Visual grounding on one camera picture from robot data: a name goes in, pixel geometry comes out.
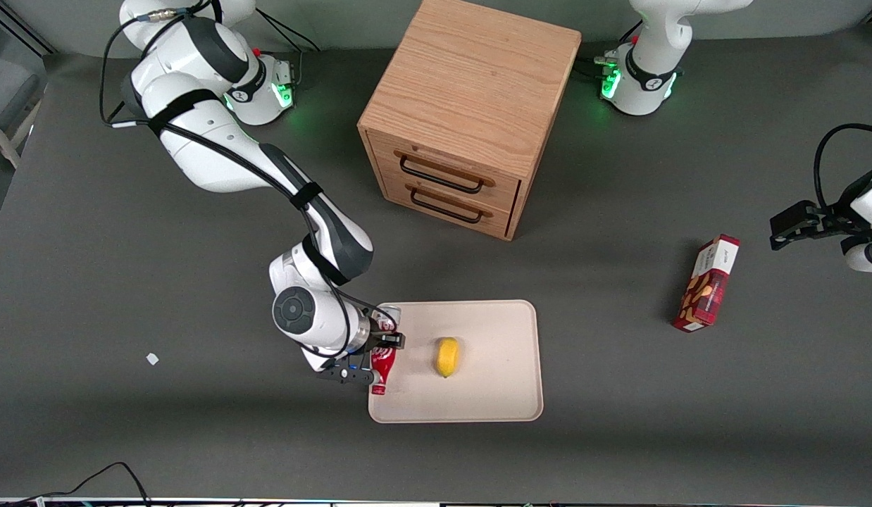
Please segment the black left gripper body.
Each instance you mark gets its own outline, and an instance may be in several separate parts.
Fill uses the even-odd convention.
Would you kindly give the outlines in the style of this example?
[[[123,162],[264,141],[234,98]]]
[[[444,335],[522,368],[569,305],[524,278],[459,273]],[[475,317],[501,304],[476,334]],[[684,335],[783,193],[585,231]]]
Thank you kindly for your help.
[[[858,235],[858,227],[856,227],[857,215],[852,209],[854,196],[841,196],[832,204],[826,203],[823,196],[818,197],[820,211],[823,212],[820,221],[819,239],[836,237],[836,235]]]

